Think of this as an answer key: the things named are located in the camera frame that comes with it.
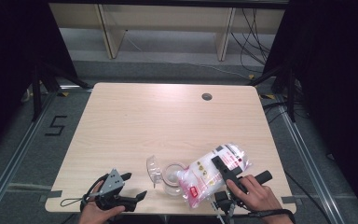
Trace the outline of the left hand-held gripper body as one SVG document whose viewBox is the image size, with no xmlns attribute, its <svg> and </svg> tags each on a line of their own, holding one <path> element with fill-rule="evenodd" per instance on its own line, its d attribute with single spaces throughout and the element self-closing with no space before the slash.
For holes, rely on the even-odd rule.
<svg viewBox="0 0 358 224">
<path fill-rule="evenodd" d="M 129 203 L 130 197 L 120 196 L 124 185 L 125 181 L 122 180 L 121 174 L 117 169 L 113 169 L 98 189 L 98 194 L 95 196 L 97 206 L 102 210 L 109 210 L 122 205 L 126 212 L 133 212 L 136 204 Z"/>
</svg>

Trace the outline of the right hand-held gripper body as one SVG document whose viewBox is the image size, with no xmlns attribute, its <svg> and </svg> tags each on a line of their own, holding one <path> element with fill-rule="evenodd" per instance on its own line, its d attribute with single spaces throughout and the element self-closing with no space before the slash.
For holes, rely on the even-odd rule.
<svg viewBox="0 0 358 224">
<path fill-rule="evenodd" d="M 222 173 L 224 181 L 228 179 L 233 181 L 235 185 L 243 192 L 247 193 L 248 189 L 240 182 L 240 179 L 232 171 L 224 171 Z M 272 175 L 269 171 L 264 171 L 263 173 L 256 175 L 255 180 L 259 184 L 264 184 L 272 179 Z M 229 189 L 228 192 L 219 191 L 214 195 L 215 201 L 213 206 L 216 210 L 221 209 L 226 216 L 233 214 L 235 206 L 244 207 L 242 200 L 237 198 Z"/>
</svg>

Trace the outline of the red and white sugar pouch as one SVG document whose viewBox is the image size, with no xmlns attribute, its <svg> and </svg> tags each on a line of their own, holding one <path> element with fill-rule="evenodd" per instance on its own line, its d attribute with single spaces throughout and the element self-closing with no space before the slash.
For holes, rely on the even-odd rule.
<svg viewBox="0 0 358 224">
<path fill-rule="evenodd" d="M 218 146 L 179 171 L 176 174 L 179 186 L 191 208 L 198 207 L 204 199 L 225 184 L 221 173 L 213 164 L 215 157 L 218 157 L 235 175 L 241 174 L 250 165 L 246 152 L 239 146 L 228 143 Z"/>
</svg>

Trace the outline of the clear glass jar with lid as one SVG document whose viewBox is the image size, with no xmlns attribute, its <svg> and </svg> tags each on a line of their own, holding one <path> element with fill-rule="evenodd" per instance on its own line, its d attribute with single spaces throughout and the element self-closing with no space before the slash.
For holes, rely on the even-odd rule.
<svg viewBox="0 0 358 224">
<path fill-rule="evenodd" d="M 182 189 L 179 184 L 178 174 L 185 170 L 185 166 L 178 161 L 160 166 L 156 156 L 146 159 L 146 171 L 154 187 L 162 184 L 166 194 L 171 196 L 179 196 Z"/>
</svg>

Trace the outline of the person's right hand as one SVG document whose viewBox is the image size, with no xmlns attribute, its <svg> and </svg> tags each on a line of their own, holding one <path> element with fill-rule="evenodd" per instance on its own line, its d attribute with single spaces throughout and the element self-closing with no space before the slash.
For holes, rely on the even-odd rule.
<svg viewBox="0 0 358 224">
<path fill-rule="evenodd" d="M 246 175 L 239 180 L 240 184 L 247 189 L 241 190 L 232 180 L 227 180 L 227 187 L 238 197 L 246 207 L 252 211 L 268 211 L 282 209 L 282 206 L 271 188 L 262 186 L 253 175 Z"/>
</svg>

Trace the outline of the person's left hand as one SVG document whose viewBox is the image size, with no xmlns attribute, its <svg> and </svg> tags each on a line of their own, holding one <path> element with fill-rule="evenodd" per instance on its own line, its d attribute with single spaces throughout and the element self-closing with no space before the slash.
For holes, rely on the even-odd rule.
<svg viewBox="0 0 358 224">
<path fill-rule="evenodd" d="M 125 211 L 124 206 L 116 206 L 109 210 L 101 210 L 96 202 L 94 202 L 94 196 L 87 199 L 87 203 L 84 206 L 78 224 L 105 224 L 108 219 L 111 219 Z"/>
</svg>

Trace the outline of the black metal stand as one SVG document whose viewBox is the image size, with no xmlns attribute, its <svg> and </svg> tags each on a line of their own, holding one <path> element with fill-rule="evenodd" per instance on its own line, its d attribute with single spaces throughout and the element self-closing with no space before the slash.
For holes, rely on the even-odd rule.
<svg viewBox="0 0 358 224">
<path fill-rule="evenodd" d="M 279 65 L 267 72 L 264 72 L 261 77 L 251 80 L 248 86 L 256 86 L 265 80 L 275 77 L 275 80 L 271 86 L 273 93 L 282 94 L 286 91 L 287 101 L 284 103 L 288 110 L 288 116 L 292 122 L 295 122 L 295 75 L 290 65 L 283 64 Z"/>
<path fill-rule="evenodd" d="M 70 74 L 50 63 L 37 63 L 32 74 L 32 88 L 34 94 L 34 116 L 36 121 L 42 113 L 42 100 L 40 83 L 44 84 L 48 92 L 57 92 L 61 89 L 56 77 L 63 77 L 76 84 L 82 89 L 90 90 L 92 86 L 77 77 L 77 74 Z"/>
</svg>

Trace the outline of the black curtain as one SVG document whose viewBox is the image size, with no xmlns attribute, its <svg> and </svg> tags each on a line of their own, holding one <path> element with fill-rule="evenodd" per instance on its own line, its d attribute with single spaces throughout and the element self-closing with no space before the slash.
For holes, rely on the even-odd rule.
<svg viewBox="0 0 358 224">
<path fill-rule="evenodd" d="M 311 119 L 358 198 L 358 0 L 288 0 L 265 68 L 288 59 Z"/>
<path fill-rule="evenodd" d="M 36 68 L 77 76 L 48 0 L 0 0 L 0 136 Z"/>
</svg>

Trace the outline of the beige wooden shelf unit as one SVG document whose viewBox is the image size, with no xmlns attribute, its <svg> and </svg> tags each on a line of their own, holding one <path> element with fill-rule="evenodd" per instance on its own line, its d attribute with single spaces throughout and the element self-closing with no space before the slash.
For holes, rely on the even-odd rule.
<svg viewBox="0 0 358 224">
<path fill-rule="evenodd" d="M 51 3 L 56 23 L 61 28 L 98 29 L 102 32 L 107 56 L 117 57 L 128 30 L 186 31 L 214 34 L 217 60 L 226 58 L 231 33 L 246 33 L 240 18 L 255 19 L 251 29 L 259 34 L 278 31 L 282 9 L 239 7 L 165 7 L 103 4 Z"/>
</svg>

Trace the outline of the metal floor rail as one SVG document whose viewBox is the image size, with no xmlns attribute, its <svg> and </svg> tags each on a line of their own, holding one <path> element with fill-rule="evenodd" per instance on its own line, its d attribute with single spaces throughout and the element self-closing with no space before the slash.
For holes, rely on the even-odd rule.
<svg viewBox="0 0 358 224">
<path fill-rule="evenodd" d="M 296 124 L 289 117 L 289 109 L 285 105 L 280 106 L 280 111 L 283 112 L 283 120 L 285 125 L 292 136 L 292 139 L 296 145 L 296 149 L 300 155 L 301 160 L 304 163 L 305 169 L 307 170 L 310 180 L 315 188 L 319 199 L 323 205 L 324 211 L 331 222 L 331 224 L 345 224 L 344 218 L 341 215 L 336 200 L 333 194 L 327 187 L 320 170 L 318 169 L 314 159 L 312 158 L 309 149 L 304 142 L 304 139 L 297 128 Z"/>
<path fill-rule="evenodd" d="M 56 93 L 48 93 L 44 103 L 42 104 L 42 109 L 40 114 L 31 122 L 25 135 L 22 137 L 20 144 L 16 147 L 14 154 L 11 156 L 5 170 L 0 175 L 0 202 L 2 201 L 5 192 L 8 188 L 9 183 L 11 182 L 14 174 L 17 173 L 21 162 L 23 161 L 30 145 L 34 141 L 34 137 L 41 126 L 41 123 L 46 116 L 48 108 L 54 101 Z"/>
</svg>

